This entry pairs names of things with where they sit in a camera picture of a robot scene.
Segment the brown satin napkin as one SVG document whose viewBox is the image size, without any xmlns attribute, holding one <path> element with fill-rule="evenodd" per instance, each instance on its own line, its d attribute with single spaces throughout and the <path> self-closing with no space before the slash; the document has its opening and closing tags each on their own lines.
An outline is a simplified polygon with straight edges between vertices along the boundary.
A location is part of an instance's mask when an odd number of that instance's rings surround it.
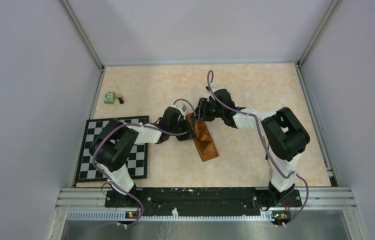
<svg viewBox="0 0 375 240">
<path fill-rule="evenodd" d="M 192 129 L 197 137 L 193 140 L 193 143 L 201 160 L 207 162 L 217 158 L 219 153 L 206 122 L 203 120 L 196 120 L 193 113 L 188 113 L 186 117 L 190 124 L 193 124 L 195 121 Z"/>
</svg>

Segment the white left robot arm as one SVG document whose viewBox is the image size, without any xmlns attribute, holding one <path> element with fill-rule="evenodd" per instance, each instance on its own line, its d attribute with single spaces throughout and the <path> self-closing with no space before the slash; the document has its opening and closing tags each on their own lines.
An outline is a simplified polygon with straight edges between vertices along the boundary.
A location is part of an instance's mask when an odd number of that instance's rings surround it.
<svg viewBox="0 0 375 240">
<path fill-rule="evenodd" d="M 136 200 L 135 183 L 127 161 L 135 145 L 161 144 L 171 136 L 179 141 L 195 139 L 193 125 L 188 121 L 190 110 L 185 104 L 167 107 L 153 123 L 125 123 L 111 119 L 89 146 L 92 164 L 117 191 L 116 199 L 124 207 Z"/>
</svg>

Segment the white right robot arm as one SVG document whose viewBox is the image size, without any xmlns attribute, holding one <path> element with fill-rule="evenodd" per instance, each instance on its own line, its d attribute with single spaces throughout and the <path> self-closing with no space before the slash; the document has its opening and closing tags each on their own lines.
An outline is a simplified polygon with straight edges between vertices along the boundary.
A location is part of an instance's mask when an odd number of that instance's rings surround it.
<svg viewBox="0 0 375 240">
<path fill-rule="evenodd" d="M 298 161 L 310 143 L 310 135 L 288 107 L 275 112 L 236 107 L 227 89 L 211 90 L 208 98 L 200 98 L 195 109 L 196 119 L 212 122 L 218 118 L 235 129 L 258 132 L 268 159 L 274 166 L 269 182 L 269 201 L 282 206 L 295 188 Z"/>
</svg>

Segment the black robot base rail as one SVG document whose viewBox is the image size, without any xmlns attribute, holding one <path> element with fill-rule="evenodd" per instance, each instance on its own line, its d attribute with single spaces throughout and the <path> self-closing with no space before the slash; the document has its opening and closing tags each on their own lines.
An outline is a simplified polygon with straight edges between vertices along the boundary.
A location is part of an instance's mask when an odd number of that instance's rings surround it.
<svg viewBox="0 0 375 240">
<path fill-rule="evenodd" d="M 300 192 L 293 190 L 284 197 L 267 187 L 144 187 L 131 196 L 116 190 L 106 193 L 106 208 L 127 209 L 129 218 L 142 213 L 143 218 L 181 217 L 241 217 L 260 216 L 265 210 L 282 210 L 303 205 Z"/>
</svg>

